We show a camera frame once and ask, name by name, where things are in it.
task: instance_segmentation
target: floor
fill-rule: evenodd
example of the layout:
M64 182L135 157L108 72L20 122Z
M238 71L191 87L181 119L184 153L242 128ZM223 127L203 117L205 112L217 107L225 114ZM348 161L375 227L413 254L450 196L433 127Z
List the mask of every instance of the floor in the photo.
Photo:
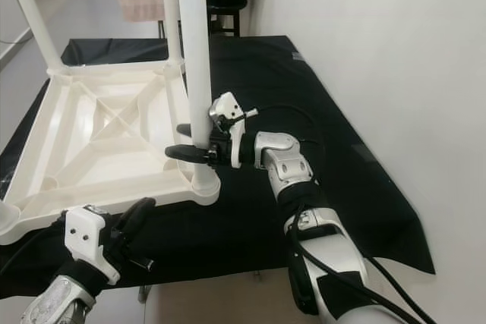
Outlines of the floor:
M47 26L59 54L71 38L158 37L155 22L124 21L117 0L63 0ZM32 39L0 73L0 150L5 148L47 79L46 69L46 62Z
M407 283L426 285L434 278L389 260L380 262ZM367 265L370 288L385 294L396 304L403 302L384 282L380 273ZM147 302L137 301L138 288L108 290L86 324L319 324L315 316L298 311L294 305L286 269L264 270L257 279L253 272L206 278L192 282L155 285ZM0 300L2 323L15 324L32 297Z

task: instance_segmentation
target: black cable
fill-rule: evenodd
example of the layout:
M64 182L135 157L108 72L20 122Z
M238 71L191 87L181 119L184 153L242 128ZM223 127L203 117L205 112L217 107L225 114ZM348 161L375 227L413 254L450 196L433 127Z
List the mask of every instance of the black cable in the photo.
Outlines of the black cable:
M315 144L315 145L316 145L316 146L318 146L318 147L320 147L320 146L321 146L320 142L319 142L319 141L317 141L317 140L307 140L307 139L305 139L305 138L298 138L298 141L299 141L300 143L309 143L309 144Z
M322 145L324 145L323 136L322 136L322 133L320 132L319 127L317 126L316 120L314 119L314 117L312 115L307 113L304 109L301 109L298 106L286 105L286 104L274 104L274 105L267 105L267 106L263 106L261 108L257 108L258 112L264 112L266 110L271 110L271 109L292 110L294 112L297 112L301 116L303 116L305 119L307 119L312 124L312 127L313 127L314 131L316 132L316 135L317 135L319 142Z
M370 255L363 254L363 257L366 258L370 263L377 268L378 271L387 279L387 281L393 286L393 288L398 292L398 294L402 297L402 299L415 311L427 324L436 324L436 322L429 317L429 315L423 311L423 309L413 301L413 299L406 293L402 286L395 280L395 278L385 269L381 263L376 261Z
M308 250L306 250L302 245L301 242L298 240L297 237L297 225L298 225L298 220L300 218L300 215L302 214L302 210L304 209L304 206L301 205L298 208L297 213L294 215L294 220L292 222L292 228L291 228L291 239L292 243L294 245L295 250L297 253L300 253L302 256L307 258L309 261L311 261L316 267L319 269L322 269L325 271L328 275L333 276L336 280L347 286L348 288L352 288L353 290L357 291L360 294L363 294L366 297L369 297L376 303L382 305L383 307L386 307L389 311L397 315L399 318L403 319L405 322L408 324L421 324L416 318L408 314L404 309L399 307L398 305L392 303L385 297L381 296L377 292L370 290L369 288L366 288L365 286L357 286L354 282L348 280L344 276L341 276L337 271L334 271L331 269L328 265L325 263L322 263L320 260L318 260L315 256L313 256Z
M24 39L23 41L19 41L19 42L8 42L8 41L4 41L4 40L0 39L0 43L4 43L6 45L21 45L23 43L29 42L32 38L33 38L33 36L30 36L29 38Z
M4 275L8 268L14 263L14 261L23 253L25 250L30 247L35 241L37 241L40 237L42 237L49 229L43 229L42 231L38 231L31 239L29 239L22 247L19 248L17 252L14 253L12 257L6 262L6 264L0 269L0 276Z
M65 225L65 216L66 211L63 211L61 215L47 228L44 228L42 231L38 231L29 239L25 244L18 249L17 252L14 253L12 257L6 262L6 264L0 269L0 276L4 275L8 268L14 263L14 261L23 253L27 248L29 248L33 243L35 243L39 238L41 238L44 234L52 231L53 229L57 228L64 228Z

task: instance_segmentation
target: white cylinder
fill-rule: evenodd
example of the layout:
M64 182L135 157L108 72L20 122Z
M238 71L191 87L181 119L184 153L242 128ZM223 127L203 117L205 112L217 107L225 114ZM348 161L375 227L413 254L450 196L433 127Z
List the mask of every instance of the white cylinder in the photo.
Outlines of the white cylinder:
M181 40L179 38L179 9L177 0L164 0L164 30L169 48L169 62L182 63Z
M206 0L179 0L179 7L192 139L195 146L207 148L212 128L209 117L212 99ZM195 165L192 187L198 193L214 193L219 189L219 179L210 167Z
M30 29L36 38L40 51L47 62L47 66L56 70L63 68L64 65L62 64L59 54L55 50L54 43L52 43L51 37L49 36L49 31L46 28L46 24L43 21L43 16L39 11L39 7L37 7L36 1L18 1L22 7L22 10L24 11L25 18L30 25Z

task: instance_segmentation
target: chair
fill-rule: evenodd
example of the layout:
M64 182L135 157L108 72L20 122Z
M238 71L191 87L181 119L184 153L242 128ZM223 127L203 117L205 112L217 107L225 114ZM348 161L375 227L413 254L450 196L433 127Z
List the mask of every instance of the chair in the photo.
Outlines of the chair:
M206 0L207 3L207 27L209 34L216 32L232 32L235 37L240 37L240 10L246 7L247 0ZM215 28L211 22L211 16L229 15L233 17L233 28Z

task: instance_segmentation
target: table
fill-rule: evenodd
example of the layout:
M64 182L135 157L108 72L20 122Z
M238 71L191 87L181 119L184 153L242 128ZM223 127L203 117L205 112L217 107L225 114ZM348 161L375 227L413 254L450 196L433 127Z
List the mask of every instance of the table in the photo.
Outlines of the table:
M62 59L69 65L154 61L167 58L163 39L73 39ZM344 226L373 256L434 272L421 223L405 197L368 152L287 37L210 39L213 98L231 90L244 110L293 105L320 122L323 152L309 143L302 152L311 166L323 165L322 186ZM46 86L0 155L0 196L42 101ZM292 110L273 109L248 120L249 131L282 131L314 139L316 131ZM286 266L286 243L265 171L219 167L219 199L212 206L182 202L161 206L132 249L157 264L150 274L126 266L116 287L150 285ZM34 234L0 247L0 265ZM37 295L69 258L62 233L50 234L29 248L0 277L0 298Z

